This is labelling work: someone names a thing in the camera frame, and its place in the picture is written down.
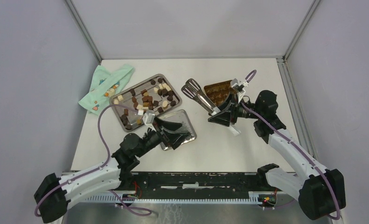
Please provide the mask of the metal serving tongs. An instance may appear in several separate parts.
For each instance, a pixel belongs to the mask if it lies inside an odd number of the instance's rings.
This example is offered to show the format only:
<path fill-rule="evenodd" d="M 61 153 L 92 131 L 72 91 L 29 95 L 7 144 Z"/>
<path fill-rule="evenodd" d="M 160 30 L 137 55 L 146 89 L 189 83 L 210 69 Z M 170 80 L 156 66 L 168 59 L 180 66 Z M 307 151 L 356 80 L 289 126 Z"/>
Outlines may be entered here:
<path fill-rule="evenodd" d="M 201 89 L 200 85 L 193 79 L 188 79 L 182 86 L 181 91 L 185 96 L 191 100 L 197 102 L 201 107 L 203 107 L 209 114 L 210 117 L 220 112 L 219 108 L 207 97 L 204 91 Z M 235 136 L 241 134 L 241 131 L 235 127 L 235 125 L 230 125 L 227 127 Z"/>

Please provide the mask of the steel tray with rack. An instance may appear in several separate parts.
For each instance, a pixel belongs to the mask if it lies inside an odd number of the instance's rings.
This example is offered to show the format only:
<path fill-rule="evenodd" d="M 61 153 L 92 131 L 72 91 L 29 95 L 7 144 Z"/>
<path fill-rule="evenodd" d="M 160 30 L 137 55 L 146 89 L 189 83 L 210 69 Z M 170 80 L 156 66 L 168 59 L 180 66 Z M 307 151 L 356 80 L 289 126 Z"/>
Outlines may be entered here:
<path fill-rule="evenodd" d="M 182 102 L 178 92 L 162 74 L 156 74 L 110 98 L 113 111 L 125 132 L 143 126 L 141 115 L 147 111 L 160 117 Z"/>

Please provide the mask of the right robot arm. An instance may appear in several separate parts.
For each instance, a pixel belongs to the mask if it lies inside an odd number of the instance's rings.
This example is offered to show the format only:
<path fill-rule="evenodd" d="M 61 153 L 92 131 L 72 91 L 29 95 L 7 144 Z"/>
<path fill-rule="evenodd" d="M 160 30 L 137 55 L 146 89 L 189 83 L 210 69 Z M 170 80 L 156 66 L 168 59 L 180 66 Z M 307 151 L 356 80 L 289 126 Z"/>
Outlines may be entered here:
<path fill-rule="evenodd" d="M 277 116 L 277 95 L 269 90 L 259 93 L 254 103 L 231 93 L 223 104 L 213 106 L 208 121 L 222 126 L 234 125 L 238 118 L 254 119 L 258 137 L 275 149 L 293 168 L 290 175 L 276 164 L 257 170 L 256 185 L 261 190 L 275 187 L 298 201 L 303 213 L 311 220 L 328 216 L 341 218 L 346 207 L 345 182 L 337 169 L 328 169 L 313 158 L 287 130 Z"/>

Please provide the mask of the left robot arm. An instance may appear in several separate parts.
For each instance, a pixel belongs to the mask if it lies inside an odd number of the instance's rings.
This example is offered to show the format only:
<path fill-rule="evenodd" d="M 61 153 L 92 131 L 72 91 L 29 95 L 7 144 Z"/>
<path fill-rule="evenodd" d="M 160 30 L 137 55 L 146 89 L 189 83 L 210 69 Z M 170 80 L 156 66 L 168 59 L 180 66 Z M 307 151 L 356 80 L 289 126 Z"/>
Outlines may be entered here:
<path fill-rule="evenodd" d="M 143 137 L 129 133 L 106 161 L 70 175 L 47 175 L 34 194 L 35 216 L 47 224 L 61 218 L 67 210 L 93 195 L 120 188 L 128 190 L 133 184 L 132 170 L 139 158 L 160 143 L 178 148 L 191 135 L 182 123 L 155 118 Z"/>

